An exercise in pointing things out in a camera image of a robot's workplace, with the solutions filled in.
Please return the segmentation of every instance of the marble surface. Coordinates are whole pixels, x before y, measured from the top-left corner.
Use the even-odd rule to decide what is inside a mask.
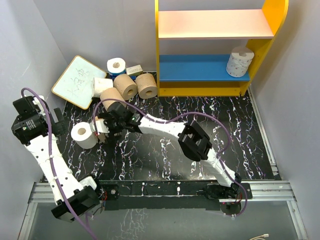
[[[232,143],[222,159],[243,179],[274,179],[257,119],[248,94],[242,97],[154,97],[129,100],[145,113],[171,119],[186,112],[201,112],[218,118],[229,130]],[[67,102],[64,117],[69,133],[61,136],[58,147],[73,174],[79,179],[92,173],[100,181],[109,180],[203,180],[214,179],[200,162],[186,158],[177,142],[149,134],[124,130],[119,139],[82,149],[71,138],[72,127],[92,120],[94,100],[87,110]],[[105,111],[102,105],[99,113]],[[212,140],[216,151],[223,148],[227,136],[216,123],[202,116],[198,121]]]

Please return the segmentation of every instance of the whiteboard frame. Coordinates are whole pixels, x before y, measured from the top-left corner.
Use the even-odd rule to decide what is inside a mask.
[[[102,72],[104,72],[104,73],[105,73],[104,78],[106,78],[107,72],[106,72],[105,70],[101,69],[100,67],[98,67],[98,66],[94,65],[93,63],[89,62],[88,60],[84,59],[82,56],[76,55],[76,56],[73,58],[73,60],[69,63],[69,65],[66,67],[66,69],[63,71],[63,73],[61,74],[61,76],[59,77],[59,79],[56,81],[56,83],[53,85],[53,87],[51,88],[51,92],[52,92],[53,94],[59,96],[60,98],[66,100],[67,102],[72,103],[73,105],[76,105],[78,108],[81,108],[81,109],[83,109],[83,110],[87,110],[87,109],[90,107],[90,104],[92,103],[92,98],[91,98],[91,101],[89,102],[88,106],[87,106],[86,108],[83,108],[82,106],[79,106],[78,104],[76,104],[76,103],[74,103],[74,102],[66,99],[64,96],[61,96],[61,95],[59,95],[58,93],[56,93],[56,92],[54,91],[55,86],[58,84],[58,82],[60,81],[60,79],[62,78],[62,76],[63,76],[63,75],[65,74],[65,72],[69,69],[69,67],[71,66],[71,64],[74,62],[74,60],[75,60],[77,57],[82,58],[83,60],[85,60],[85,61],[88,62],[89,64],[93,65],[93,66],[96,67],[97,69],[99,69],[99,70],[101,70]]]

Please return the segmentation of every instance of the white wall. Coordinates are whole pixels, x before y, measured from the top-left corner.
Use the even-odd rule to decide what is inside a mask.
[[[311,240],[319,239],[320,1],[290,0],[287,20],[253,81],[281,175]]]
[[[27,209],[34,181],[42,171],[11,132],[18,115],[12,102],[22,87],[63,107],[51,87],[67,63],[32,0],[0,0],[0,239],[14,240]]]
[[[81,55],[102,69],[123,58],[127,66],[156,69],[154,0],[34,0],[67,62]],[[259,9],[264,0],[159,0],[160,10]],[[161,54],[224,54],[243,40],[161,40]]]

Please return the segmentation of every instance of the brown paper roll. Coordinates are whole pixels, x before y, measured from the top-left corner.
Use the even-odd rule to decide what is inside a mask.
[[[137,84],[127,74],[117,76],[113,86],[119,91],[124,100],[133,98],[138,93]]]
[[[157,84],[155,78],[150,73],[139,75],[135,79],[138,86],[138,93],[142,99],[150,99],[157,96]]]
[[[118,92],[118,90],[115,87],[111,87],[106,89],[101,95],[100,95],[101,101],[104,99],[119,99],[124,101],[123,97],[121,94]],[[108,111],[108,108],[111,106],[111,104],[115,103],[116,101],[113,100],[107,100],[104,101],[102,104],[105,108],[106,111]]]

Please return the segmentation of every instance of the robotic arm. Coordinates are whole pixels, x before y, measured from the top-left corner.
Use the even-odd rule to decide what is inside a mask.
[[[57,122],[49,113],[52,125],[52,157],[57,176],[54,177],[48,154],[49,136],[44,109],[32,96],[25,96],[14,101],[13,106],[19,115],[11,130],[34,156],[50,184],[54,202],[57,205],[51,210],[53,215],[69,222],[74,220],[74,216],[69,212],[58,189],[56,178],[59,179],[68,202],[78,216],[99,205],[98,191],[101,189],[99,181],[91,175],[78,181],[58,149],[56,137],[63,135],[68,130],[60,109],[54,109]],[[149,114],[144,116],[138,112],[131,112],[121,103],[114,102],[108,108],[108,112],[98,115],[98,120],[91,123],[91,127],[93,132],[96,132],[97,135],[104,135],[107,140],[114,139],[123,129],[176,140],[186,157],[192,161],[201,161],[217,178],[219,185],[214,185],[211,192],[219,192],[224,198],[235,198],[240,192],[239,185],[234,181],[240,184],[241,177],[218,160],[209,136],[194,120],[188,123],[167,122]]]

